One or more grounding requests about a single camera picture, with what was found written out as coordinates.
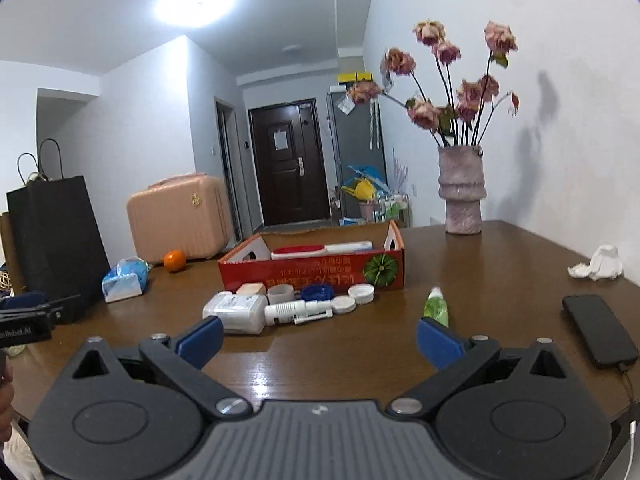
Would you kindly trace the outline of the person's hand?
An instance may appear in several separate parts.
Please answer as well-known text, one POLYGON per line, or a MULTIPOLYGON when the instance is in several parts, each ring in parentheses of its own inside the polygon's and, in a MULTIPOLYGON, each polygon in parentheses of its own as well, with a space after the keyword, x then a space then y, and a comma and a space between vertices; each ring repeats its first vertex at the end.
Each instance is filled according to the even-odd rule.
POLYGON ((11 363, 6 361, 3 372, 1 373, 0 388, 0 441, 6 443, 10 440, 12 434, 13 408, 14 399, 13 387, 13 370, 11 363))

